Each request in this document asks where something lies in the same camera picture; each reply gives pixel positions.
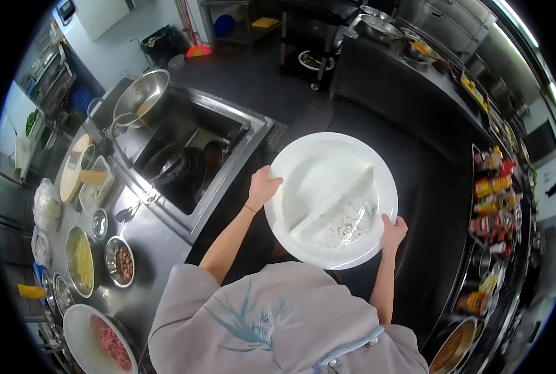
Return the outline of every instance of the green vegetable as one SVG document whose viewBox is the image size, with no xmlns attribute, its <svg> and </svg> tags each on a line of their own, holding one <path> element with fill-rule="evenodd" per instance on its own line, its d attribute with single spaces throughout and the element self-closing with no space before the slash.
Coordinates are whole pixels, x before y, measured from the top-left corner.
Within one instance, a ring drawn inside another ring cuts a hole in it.
<svg viewBox="0 0 556 374">
<path fill-rule="evenodd" d="M 39 114 L 39 109 L 35 109 L 34 112 L 28 115 L 27 117 L 27 127 L 25 128 L 25 135 L 31 132 L 33 125 L 35 124 L 35 120 L 37 120 L 37 115 Z"/>
</svg>

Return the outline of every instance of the wrist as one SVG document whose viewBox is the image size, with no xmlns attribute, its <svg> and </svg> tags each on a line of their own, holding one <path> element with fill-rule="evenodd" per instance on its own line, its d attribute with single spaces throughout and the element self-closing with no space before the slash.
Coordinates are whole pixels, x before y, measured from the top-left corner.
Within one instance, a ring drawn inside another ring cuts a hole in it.
<svg viewBox="0 0 556 374">
<path fill-rule="evenodd" d="M 259 210 L 261 209 L 260 206 L 258 206 L 257 204 L 247 200 L 244 205 L 243 205 L 244 209 L 252 212 L 252 213 L 257 213 L 259 212 Z"/>
</svg>

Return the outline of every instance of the plastic basket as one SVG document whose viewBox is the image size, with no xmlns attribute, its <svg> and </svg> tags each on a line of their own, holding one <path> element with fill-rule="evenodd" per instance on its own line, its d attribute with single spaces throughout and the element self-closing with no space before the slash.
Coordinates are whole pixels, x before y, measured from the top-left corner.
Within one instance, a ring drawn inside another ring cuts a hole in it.
<svg viewBox="0 0 556 374">
<path fill-rule="evenodd" d="M 112 187 L 112 184 L 114 184 L 115 179 L 110 165 L 108 165 L 103 156 L 97 157 L 95 163 L 91 167 L 91 170 L 108 173 L 108 177 L 102 185 L 83 183 L 83 186 L 80 188 L 80 205 L 87 214 L 95 212 L 95 210 L 102 205 L 103 199 L 108 194 L 108 191 Z"/>
</svg>

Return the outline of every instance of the yellow label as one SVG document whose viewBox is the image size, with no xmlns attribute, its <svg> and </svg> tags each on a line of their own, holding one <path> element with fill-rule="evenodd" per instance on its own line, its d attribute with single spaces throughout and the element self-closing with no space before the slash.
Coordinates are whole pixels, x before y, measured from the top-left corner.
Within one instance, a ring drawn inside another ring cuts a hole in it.
<svg viewBox="0 0 556 374">
<path fill-rule="evenodd" d="M 33 285 L 18 285 L 18 294 L 27 299 L 45 299 L 45 290 L 42 287 Z"/>
</svg>

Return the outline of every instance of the wooden cutting board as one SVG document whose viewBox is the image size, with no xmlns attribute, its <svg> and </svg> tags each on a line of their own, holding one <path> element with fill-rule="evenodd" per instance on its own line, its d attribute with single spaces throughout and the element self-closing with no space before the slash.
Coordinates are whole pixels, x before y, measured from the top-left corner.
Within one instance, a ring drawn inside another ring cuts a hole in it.
<svg viewBox="0 0 556 374">
<path fill-rule="evenodd" d="M 80 158 L 82 157 L 85 149 L 87 149 L 90 144 L 91 138 L 89 137 L 89 135 L 83 135 L 79 138 L 79 140 L 76 141 L 71 149 L 71 152 L 69 152 L 68 157 L 66 158 L 64 171 L 62 172 L 62 179 L 60 181 L 60 199 L 63 202 L 69 202 L 70 200 L 72 200 L 72 198 L 74 198 L 74 195 L 76 194 L 76 191 L 79 189 Z M 73 163 L 76 163 L 74 169 L 69 165 L 71 158 L 74 161 Z"/>
</svg>

